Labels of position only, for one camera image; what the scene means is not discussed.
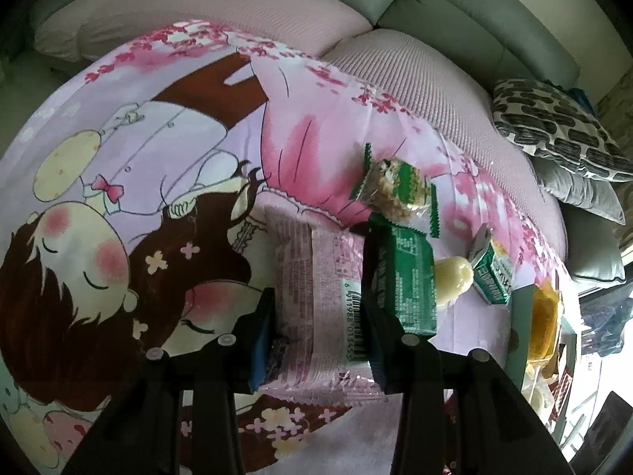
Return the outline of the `grey cushion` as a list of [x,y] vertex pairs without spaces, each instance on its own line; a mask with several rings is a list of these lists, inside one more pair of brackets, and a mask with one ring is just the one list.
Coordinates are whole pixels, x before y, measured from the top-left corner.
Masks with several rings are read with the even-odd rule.
[[608,181],[573,174],[546,159],[532,158],[531,163],[538,184],[554,198],[619,225],[625,224],[624,209]]

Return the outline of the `red patterned long packet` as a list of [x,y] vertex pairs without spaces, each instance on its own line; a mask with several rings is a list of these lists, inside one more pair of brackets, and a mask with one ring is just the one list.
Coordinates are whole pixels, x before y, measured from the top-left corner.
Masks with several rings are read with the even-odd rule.
[[559,378],[557,378],[557,381],[549,385],[550,393],[553,396],[553,409],[550,413],[550,419],[554,422],[562,414],[564,404],[567,402],[571,391],[572,383],[573,375],[568,368],[565,368],[559,375]]

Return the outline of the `clear plastic pastry packet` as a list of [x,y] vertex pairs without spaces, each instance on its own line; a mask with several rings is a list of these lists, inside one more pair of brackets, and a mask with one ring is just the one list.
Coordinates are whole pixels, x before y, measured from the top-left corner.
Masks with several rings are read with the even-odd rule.
[[543,416],[547,420],[553,410],[555,400],[541,371],[540,366],[535,367],[531,363],[527,364],[521,393],[532,407],[532,410],[538,416]]

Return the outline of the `pale yellow wrapped candy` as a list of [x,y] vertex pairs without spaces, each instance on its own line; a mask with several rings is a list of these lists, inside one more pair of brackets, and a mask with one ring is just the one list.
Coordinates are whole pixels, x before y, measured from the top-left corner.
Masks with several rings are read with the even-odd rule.
[[461,256],[446,257],[434,262],[436,303],[439,307],[454,302],[473,284],[474,273],[470,262]]

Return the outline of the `dark green snack packet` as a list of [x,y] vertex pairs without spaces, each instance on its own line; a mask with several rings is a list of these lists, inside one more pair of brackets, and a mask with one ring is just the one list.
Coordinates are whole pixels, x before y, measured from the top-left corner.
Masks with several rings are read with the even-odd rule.
[[438,330],[434,252],[425,233],[372,215],[364,244],[363,283],[370,301],[398,319],[405,333]]

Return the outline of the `pink knitted sofa cover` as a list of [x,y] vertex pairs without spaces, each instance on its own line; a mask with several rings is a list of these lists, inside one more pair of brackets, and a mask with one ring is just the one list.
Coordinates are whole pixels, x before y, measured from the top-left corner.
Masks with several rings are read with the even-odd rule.
[[518,0],[39,0],[34,47],[76,73],[136,36],[204,18],[278,40],[377,85],[483,165],[560,255],[559,203],[493,134],[493,86],[577,80],[571,55]]

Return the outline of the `pink wafer snack packet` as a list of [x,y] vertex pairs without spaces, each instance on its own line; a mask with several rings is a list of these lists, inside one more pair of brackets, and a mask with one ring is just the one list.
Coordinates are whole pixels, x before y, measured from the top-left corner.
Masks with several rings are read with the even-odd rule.
[[277,376],[262,392],[323,407],[384,400],[360,327],[364,238],[276,207],[266,209],[266,222],[286,345]]

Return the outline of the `yellow soft bread packet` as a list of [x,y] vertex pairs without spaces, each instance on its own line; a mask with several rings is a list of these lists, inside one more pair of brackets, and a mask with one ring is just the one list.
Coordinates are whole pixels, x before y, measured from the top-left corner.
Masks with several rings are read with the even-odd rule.
[[549,279],[535,286],[527,362],[544,366],[553,356],[559,333],[561,297]]

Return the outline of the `pink cartoon girl cloth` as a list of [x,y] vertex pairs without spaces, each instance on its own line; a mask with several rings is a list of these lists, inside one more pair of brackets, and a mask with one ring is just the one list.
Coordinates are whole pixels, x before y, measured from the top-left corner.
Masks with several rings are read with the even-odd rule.
[[[436,185],[437,256],[487,224],[514,285],[571,282],[562,257],[464,150],[381,88],[211,21],[147,32],[88,66],[1,160],[1,417],[59,474],[151,348],[199,350],[276,282],[266,209],[351,230],[371,143]],[[240,419],[249,469],[345,421],[278,398]]]

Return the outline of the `grey green sofa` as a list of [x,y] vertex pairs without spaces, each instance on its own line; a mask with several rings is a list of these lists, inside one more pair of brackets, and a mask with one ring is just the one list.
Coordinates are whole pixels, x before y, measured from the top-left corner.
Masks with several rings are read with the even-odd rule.
[[568,50],[518,0],[38,0],[30,24],[35,49],[69,71],[180,17],[279,40],[385,89],[485,169],[573,279],[631,279],[610,185],[529,157],[493,126],[501,80],[570,89],[579,76]]

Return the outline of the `teal rimmed white tray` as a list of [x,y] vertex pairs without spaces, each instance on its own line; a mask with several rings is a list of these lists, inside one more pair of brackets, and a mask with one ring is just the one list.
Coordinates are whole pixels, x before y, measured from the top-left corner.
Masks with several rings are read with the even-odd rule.
[[504,371],[561,445],[577,359],[562,292],[549,280],[515,289],[510,315]]

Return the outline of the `green white cracker packet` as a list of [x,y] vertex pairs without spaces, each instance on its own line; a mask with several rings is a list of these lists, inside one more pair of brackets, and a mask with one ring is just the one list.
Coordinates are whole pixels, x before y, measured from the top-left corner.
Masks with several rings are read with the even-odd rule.
[[475,289],[482,298],[491,306],[506,306],[512,295],[514,265],[487,224],[482,224],[476,233],[468,260]]

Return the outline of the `black white patterned pillow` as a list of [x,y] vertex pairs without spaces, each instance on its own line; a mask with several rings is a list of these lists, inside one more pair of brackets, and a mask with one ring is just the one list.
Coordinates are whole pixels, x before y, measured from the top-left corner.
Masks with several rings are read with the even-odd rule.
[[586,178],[632,179],[632,161],[598,119],[552,85],[501,80],[493,88],[491,111],[498,132],[528,156]]

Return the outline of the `round green cookie packet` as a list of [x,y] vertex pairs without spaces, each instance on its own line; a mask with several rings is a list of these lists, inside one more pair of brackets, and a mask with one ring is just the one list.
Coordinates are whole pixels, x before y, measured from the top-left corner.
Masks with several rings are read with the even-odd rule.
[[409,228],[428,220],[428,234],[440,237],[437,188],[419,169],[398,157],[376,159],[366,142],[363,177],[354,186],[351,201],[361,201],[384,220]]

